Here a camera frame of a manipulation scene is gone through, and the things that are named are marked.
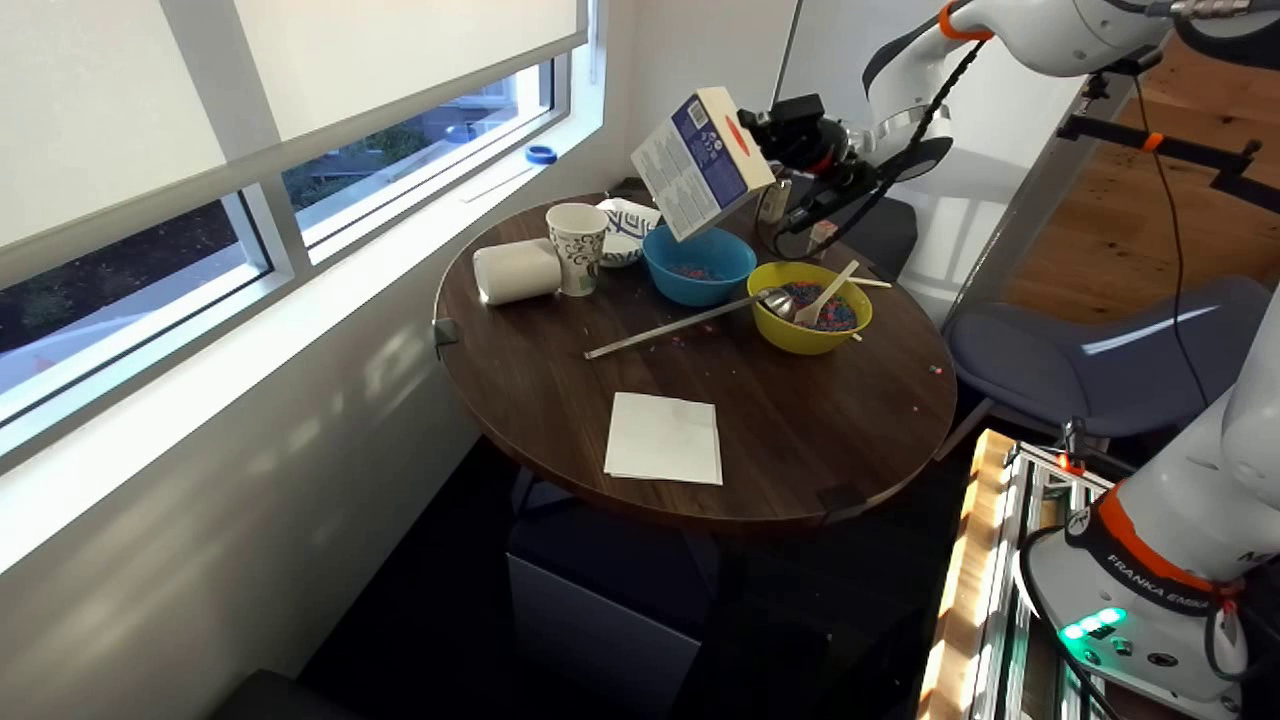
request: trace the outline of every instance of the white wall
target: white wall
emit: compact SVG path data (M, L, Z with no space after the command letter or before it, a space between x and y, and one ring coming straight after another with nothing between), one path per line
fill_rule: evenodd
M689 90L726 85L740 110L769 110L788 50L798 0L645 0L627 145L636 145ZM869 57L925 26L935 0L806 0L783 98L819 93L829 118L869 127L859 76ZM1002 46L969 68L952 98L955 153L927 176L899 186L922 222L903 289L935 320L1007 216L1011 192L1040 159L1079 79L1022 68Z
M501 214L625 176L627 148L697 85L729 85L755 110L773 102L788 0L604 4L618 50L609 133ZM826 33L864 29L810 46L812 66L842 68L826 68L826 79L846 90L859 68L855 50L879 33L855 20L873 0L826 4ZM899 18L931 11L925 0L913 0L922 11L903 10L894 4ZM1022 76L993 72L988 98L973 98L976 133L964 145L979 171L955 168L913 187L927 243L935 235L943 247L913 264L913 284L964 276L952 247L984 239L1038 156L1038 133L1007 145L1027 126L1007 85ZM248 669L297 674L315 654L475 440L428 342L428 300L459 243L463 235L0 578L0 715L199 715Z

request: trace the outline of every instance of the blue bowl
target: blue bowl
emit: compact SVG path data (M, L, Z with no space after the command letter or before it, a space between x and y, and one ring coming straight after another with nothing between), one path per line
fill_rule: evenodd
M676 243L667 225L655 225L645 235L645 268L651 289L683 307L712 307L726 303L746 289L755 268L755 251L749 239L732 235L729 230L704 230Z

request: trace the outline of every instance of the yellow bowl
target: yellow bowl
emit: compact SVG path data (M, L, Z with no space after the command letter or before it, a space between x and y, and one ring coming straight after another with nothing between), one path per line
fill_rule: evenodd
M816 284L816 289L829 289L836 274L819 268L819 264L761 264L753 276L749 276L749 295L761 295L761 293L773 293L773 289L783 289L783 284ZM793 325L761 303L753 303L753 316L755 316L755 331L782 347L782 351L793 351L793 358L829 358L836 351L842 343L847 343L855 331L869 331L873 325L873 295L855 284L846 284L836 293L836 300L846 300L855 316L853 329L842 329L842 331L829 331L829 329L810 329L810 325Z

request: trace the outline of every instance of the round wooden table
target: round wooden table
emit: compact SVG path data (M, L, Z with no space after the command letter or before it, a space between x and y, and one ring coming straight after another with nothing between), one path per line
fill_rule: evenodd
M583 359L689 312L651 293L645 260L609 268L588 300L484 307L471 251L531 235L544 235L544 207L495 225L454 260L438 295L438 351L484 435L583 501L700 533L831 523L899 492L952 427L952 359L899 289L869 289L876 320L864 343L831 358L778 351L746 307ZM717 405L726 485L604 476L618 394Z

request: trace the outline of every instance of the utensil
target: utensil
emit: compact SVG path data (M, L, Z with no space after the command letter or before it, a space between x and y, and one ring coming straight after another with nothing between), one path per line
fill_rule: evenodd
M798 325L816 325L819 316L826 316L826 307L831 303L831 295L842 293L842 284L855 274L855 268L864 268L855 255L829 279L829 289L812 300L812 303L806 303L801 312L798 312Z
M648 331L636 331L636 337L599 343L599 347L583 351L583 359L599 359L599 358L612 358L612 351L622 351L622 347L636 347L636 343L648 343L648 342L683 331L683 329L704 325L704 320L712 320L712 316L740 312L740 307L749 307L749 303L755 303L755 300L761 300L761 303L778 303L778 300L793 300L793 293L773 289L773 293L761 293L761 295L740 295L740 300L729 300L729 303L719 303L719 307L709 307L709 312L697 312L697 316L682 316L682 320L672 320L672 325L655 325L655 329L648 329Z

